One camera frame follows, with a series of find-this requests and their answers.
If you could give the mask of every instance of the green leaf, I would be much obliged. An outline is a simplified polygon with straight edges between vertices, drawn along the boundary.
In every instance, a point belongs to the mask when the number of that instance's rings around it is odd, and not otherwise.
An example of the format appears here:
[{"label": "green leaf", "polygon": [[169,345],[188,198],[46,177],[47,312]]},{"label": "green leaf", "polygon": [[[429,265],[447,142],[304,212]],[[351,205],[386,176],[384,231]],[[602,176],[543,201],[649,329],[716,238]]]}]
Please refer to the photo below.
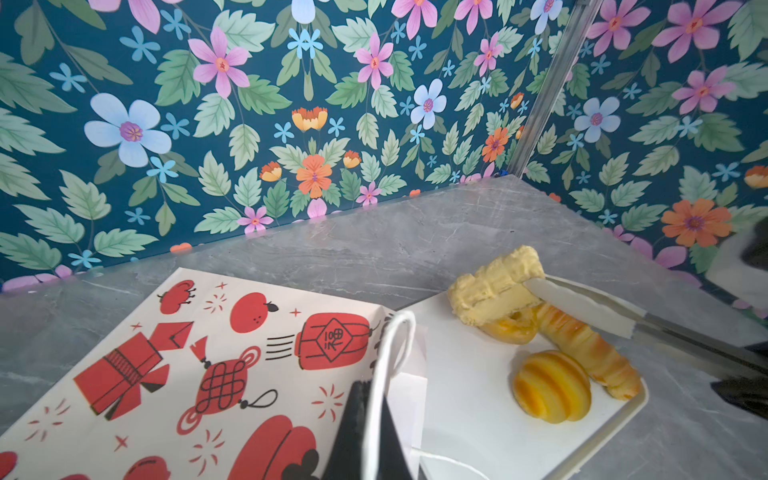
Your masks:
[{"label": "green leaf", "polygon": [[367,145],[374,150],[378,148],[376,146],[376,139],[379,138],[379,125],[373,114],[363,114],[357,121],[356,128],[357,136],[362,140],[362,144]]},{"label": "green leaf", "polygon": [[284,178],[266,191],[264,206],[266,207],[266,214],[274,219],[283,216],[288,211],[288,190],[286,190]]},{"label": "green leaf", "polygon": [[368,83],[357,81],[357,72],[349,74],[349,77],[342,78],[340,83],[334,85],[334,91],[326,99],[331,105],[341,105],[341,108],[351,108],[365,101],[368,95]]},{"label": "green leaf", "polygon": [[356,173],[349,170],[341,170],[339,186],[341,186],[341,194],[344,198],[355,201],[360,196],[362,181],[360,181],[360,177]]},{"label": "green leaf", "polygon": [[640,167],[633,173],[635,176],[656,175],[666,172],[680,161],[680,151],[673,145],[656,147],[640,161]]},{"label": "green leaf", "polygon": [[240,225],[237,221],[241,218],[240,212],[232,207],[214,208],[214,211],[203,215],[204,220],[198,223],[194,231],[214,233],[229,233],[237,230]]},{"label": "green leaf", "polygon": [[570,192],[569,195],[576,200],[576,204],[579,207],[591,214],[597,213],[605,207],[605,197],[603,197],[603,194],[598,193],[597,190],[585,188],[577,192]]},{"label": "green leaf", "polygon": [[665,81],[658,87],[651,88],[650,91],[640,96],[640,100],[627,109],[627,113],[656,115],[664,113],[669,108],[675,108],[680,103],[679,100],[672,98],[672,94],[682,87],[676,81]]},{"label": "green leaf", "polygon": [[197,129],[193,137],[206,137],[210,134],[218,135],[222,130],[230,127],[230,120],[235,118],[235,109],[228,98],[222,98],[219,94],[208,94],[203,97],[203,103],[197,106]]},{"label": "green leaf", "polygon": [[603,168],[598,175],[598,178],[603,182],[603,185],[610,186],[621,182],[621,179],[624,178],[624,174],[627,173],[627,157],[629,157],[629,152],[623,153],[616,158],[611,158],[605,165],[603,165]]},{"label": "green leaf", "polygon": [[640,127],[640,131],[629,137],[632,141],[641,141],[643,145],[660,144],[671,140],[677,134],[680,119],[665,115]]},{"label": "green leaf", "polygon": [[230,132],[230,156],[235,158],[235,170],[246,166],[259,151],[259,134],[249,125],[240,124]]},{"label": "green leaf", "polygon": [[0,154],[0,190],[12,197],[24,195],[35,200],[50,200],[36,184],[40,181],[8,155]]},{"label": "green leaf", "polygon": [[221,28],[227,35],[229,48],[241,47],[248,51],[262,51],[262,43],[275,31],[274,23],[257,22],[255,13],[243,15],[242,10],[232,14],[224,10],[214,20],[214,27]]},{"label": "green leaf", "polygon": [[192,96],[200,97],[200,82],[193,78],[194,69],[200,62],[189,50],[171,50],[163,55],[165,61],[157,66],[160,74],[154,83],[160,85],[157,100],[161,107],[180,101],[188,104]]},{"label": "green leaf", "polygon": [[667,205],[642,204],[621,214],[621,225],[630,232],[640,232],[659,221]]},{"label": "green leaf", "polygon": [[57,248],[23,233],[16,237],[0,233],[0,253],[30,270],[53,270],[61,262],[61,252]]},{"label": "green leaf", "polygon": [[156,242],[157,238],[136,230],[120,230],[115,228],[107,232],[96,233],[94,248],[107,257],[124,257],[144,250],[144,245]]},{"label": "green leaf", "polygon": [[730,120],[728,115],[703,114],[700,118],[703,123],[699,125],[699,131],[694,137],[697,147],[704,147],[708,151],[744,150],[744,146],[737,138],[741,135],[741,130],[735,127],[736,122]]},{"label": "green leaf", "polygon": [[77,175],[60,170],[65,187],[59,187],[64,194],[64,201],[69,210],[86,220],[98,220],[105,217],[112,207],[107,203],[107,196],[100,194],[96,185],[86,184]]},{"label": "green leaf", "polygon": [[197,169],[200,171],[200,178],[197,180],[203,185],[203,192],[214,197],[223,197],[230,192],[230,175],[224,166],[216,161],[210,150],[205,154],[203,166]]},{"label": "green leaf", "polygon": [[690,165],[683,166],[683,178],[680,179],[680,198],[692,204],[700,198],[712,200],[717,195],[717,181],[711,180],[707,172],[701,173]]}]

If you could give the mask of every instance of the glazed pastry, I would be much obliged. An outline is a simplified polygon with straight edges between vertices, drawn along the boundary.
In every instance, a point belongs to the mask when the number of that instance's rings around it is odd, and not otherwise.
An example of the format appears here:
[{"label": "glazed pastry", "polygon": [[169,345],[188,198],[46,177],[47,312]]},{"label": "glazed pastry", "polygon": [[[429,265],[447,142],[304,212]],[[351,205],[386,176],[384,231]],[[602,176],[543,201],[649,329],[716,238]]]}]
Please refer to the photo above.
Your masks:
[{"label": "glazed pastry", "polygon": [[612,397],[629,400],[640,393],[640,374],[599,333],[549,303],[535,310],[539,331],[579,362]]},{"label": "glazed pastry", "polygon": [[584,368],[556,350],[525,359],[512,381],[512,392],[525,413],[550,423],[581,420],[592,405]]},{"label": "glazed pastry", "polygon": [[544,276],[536,250],[524,245],[481,266],[475,275],[460,276],[448,289],[448,300],[453,313],[467,325],[493,323],[541,303],[522,283]]}]

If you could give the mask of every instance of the small blue flower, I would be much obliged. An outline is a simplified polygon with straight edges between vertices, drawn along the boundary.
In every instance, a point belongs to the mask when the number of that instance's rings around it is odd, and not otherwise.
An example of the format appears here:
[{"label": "small blue flower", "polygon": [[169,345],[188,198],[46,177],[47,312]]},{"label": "small blue flower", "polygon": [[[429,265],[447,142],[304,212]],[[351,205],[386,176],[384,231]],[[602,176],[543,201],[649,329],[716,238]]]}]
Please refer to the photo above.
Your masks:
[{"label": "small blue flower", "polygon": [[422,125],[419,124],[418,127],[416,127],[415,130],[411,129],[411,141],[416,142],[416,144],[420,144],[422,141],[422,138],[424,138],[424,132],[422,131]]},{"label": "small blue flower", "polygon": [[415,107],[415,105],[411,102],[411,96],[409,95],[408,98],[406,98],[406,101],[401,101],[400,106],[402,107],[402,110],[400,110],[401,115],[410,115],[411,110]]},{"label": "small blue flower", "polygon": [[602,215],[598,215],[598,218],[600,220],[603,220],[603,225],[608,225],[609,223],[613,224],[616,223],[616,217],[618,217],[618,214],[612,214],[609,209],[605,209],[605,212],[603,212]]},{"label": "small blue flower", "polygon": [[130,218],[128,219],[129,223],[136,222],[139,225],[144,225],[145,220],[149,220],[149,215],[142,215],[144,213],[144,209],[141,207],[136,207],[135,212],[131,212],[130,210],[126,210],[125,214],[128,215]]},{"label": "small blue flower", "polygon": [[290,130],[290,122],[287,121],[285,126],[281,127],[280,124],[275,124],[275,128],[277,129],[277,132],[275,133],[275,138],[279,138],[283,141],[283,143],[286,143],[289,138],[293,138],[293,133],[289,132]]},{"label": "small blue flower", "polygon": [[571,134],[571,139],[568,143],[566,143],[566,145],[571,147],[573,151],[576,151],[577,149],[584,146],[584,142],[581,141],[582,138],[584,138],[584,134],[579,134],[578,136]]},{"label": "small blue flower", "polygon": [[600,60],[593,61],[589,65],[593,66],[592,68],[592,74],[594,75],[595,72],[599,72],[600,74],[603,74],[604,69],[611,66],[611,63],[605,59],[606,56],[603,54],[603,56],[600,57]]},{"label": "small blue flower", "polygon": [[713,177],[722,177],[721,180],[724,182],[728,181],[728,178],[738,178],[741,177],[741,173],[735,171],[739,167],[739,162],[733,162],[727,167],[723,164],[717,164],[715,165],[715,168],[717,169],[717,172],[712,174]]},{"label": "small blue flower", "polygon": [[389,36],[397,45],[400,44],[400,38],[405,38],[406,34],[403,30],[406,29],[406,23],[400,23],[395,20],[395,31]]},{"label": "small blue flower", "polygon": [[581,185],[581,184],[586,184],[589,181],[590,178],[592,178],[592,176],[590,174],[588,174],[587,172],[582,170],[581,171],[581,175],[576,177],[576,180],[578,180],[578,184]]},{"label": "small blue flower", "polygon": [[165,163],[163,163],[157,157],[150,157],[149,160],[157,168],[153,168],[152,170],[147,170],[147,175],[150,177],[154,177],[155,175],[157,175],[157,178],[160,179],[160,183],[164,184],[166,180],[168,180],[166,176],[174,177],[174,178],[179,176],[177,172],[174,172],[171,170],[171,168],[173,168],[174,165],[176,164],[175,160],[169,160]]},{"label": "small blue flower", "polygon": [[179,134],[182,134],[185,137],[190,136],[190,132],[186,128],[182,128],[190,124],[189,120],[187,120],[186,118],[182,118],[181,120],[176,121],[176,117],[174,117],[174,114],[170,112],[165,114],[165,118],[166,120],[168,120],[169,123],[165,125],[161,125],[160,129],[162,131],[172,131],[173,134],[171,136],[174,138],[174,140],[179,139]]},{"label": "small blue flower", "polygon": [[72,266],[77,266],[82,263],[85,268],[93,268],[93,265],[91,265],[92,263],[101,263],[101,260],[92,256],[93,254],[94,253],[90,250],[83,250],[82,255],[70,253],[67,257],[74,258],[74,261],[71,263]]},{"label": "small blue flower", "polygon": [[178,8],[174,9],[174,16],[171,17],[170,13],[166,12],[165,10],[160,11],[160,15],[163,15],[163,18],[168,20],[168,23],[165,24],[163,27],[163,30],[165,31],[176,31],[176,38],[181,40],[184,38],[181,34],[182,31],[185,31],[186,33],[191,33],[192,29],[189,25],[185,25],[184,23],[181,23],[181,10]]},{"label": "small blue flower", "polygon": [[344,122],[344,117],[340,117],[339,120],[333,120],[332,118],[329,118],[328,123],[330,123],[332,126],[328,129],[328,133],[336,135],[336,138],[338,138],[341,131],[346,130],[346,127],[341,125],[342,122]]},{"label": "small blue flower", "polygon": [[140,61],[141,57],[147,57],[147,60],[149,60],[150,63],[156,64],[157,59],[152,55],[150,50],[160,50],[160,45],[158,45],[156,41],[148,41],[147,43],[144,43],[144,33],[138,25],[134,25],[131,31],[134,34],[134,38],[120,37],[121,44],[134,49],[134,54],[131,55],[131,58],[133,58],[134,61]]},{"label": "small blue flower", "polygon": [[637,88],[637,82],[634,82],[632,86],[626,87],[622,91],[625,93],[624,98],[631,98],[632,100],[634,100],[635,95],[639,95],[642,92],[640,88]]},{"label": "small blue flower", "polygon": [[581,115],[581,103],[577,103],[575,107],[568,105],[568,113],[565,115],[571,117],[571,120],[576,120],[576,117]]},{"label": "small blue flower", "polygon": [[424,51],[425,48],[427,48],[427,44],[422,43],[421,35],[417,35],[416,45],[411,45],[410,47],[408,47],[408,51],[413,52],[413,55],[411,55],[411,61],[416,60],[416,57],[424,58],[424,56],[422,55],[422,52]]},{"label": "small blue flower", "polygon": [[454,65],[453,63],[451,63],[451,61],[450,61],[450,59],[449,59],[449,60],[448,60],[448,63],[447,63],[447,64],[445,64],[445,67],[443,67],[443,68],[442,68],[442,76],[443,76],[444,78],[445,78],[445,77],[450,77],[451,75],[453,75],[453,69],[454,69],[454,68],[456,68],[456,65]]}]

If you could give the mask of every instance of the pastry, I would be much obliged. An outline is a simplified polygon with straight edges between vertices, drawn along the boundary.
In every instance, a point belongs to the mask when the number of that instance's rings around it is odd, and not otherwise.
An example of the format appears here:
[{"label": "pastry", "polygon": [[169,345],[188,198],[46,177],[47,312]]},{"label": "pastry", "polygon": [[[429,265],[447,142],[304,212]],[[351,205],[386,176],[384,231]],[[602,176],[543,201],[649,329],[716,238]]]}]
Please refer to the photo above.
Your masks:
[{"label": "pastry", "polygon": [[556,350],[525,359],[512,381],[512,392],[525,413],[550,423],[581,420],[592,405],[584,368]]},{"label": "pastry", "polygon": [[589,376],[606,387],[612,397],[629,400],[643,388],[640,374],[629,360],[584,322],[549,303],[534,309],[539,331],[584,367]]}]

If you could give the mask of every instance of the gray marble countertop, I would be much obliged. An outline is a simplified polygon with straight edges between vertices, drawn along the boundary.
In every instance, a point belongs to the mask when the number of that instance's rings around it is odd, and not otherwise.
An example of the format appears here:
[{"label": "gray marble countertop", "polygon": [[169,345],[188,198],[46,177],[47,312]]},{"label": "gray marble countertop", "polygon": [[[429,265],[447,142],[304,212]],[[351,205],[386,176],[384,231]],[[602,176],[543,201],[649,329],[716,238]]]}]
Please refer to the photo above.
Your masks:
[{"label": "gray marble countertop", "polygon": [[[398,309],[522,244],[549,273],[707,335],[734,345],[768,339],[768,330],[507,176],[0,295],[0,432],[179,266]],[[765,420],[721,401],[708,375],[608,340],[643,374],[650,402],[574,478],[768,478]]]}]

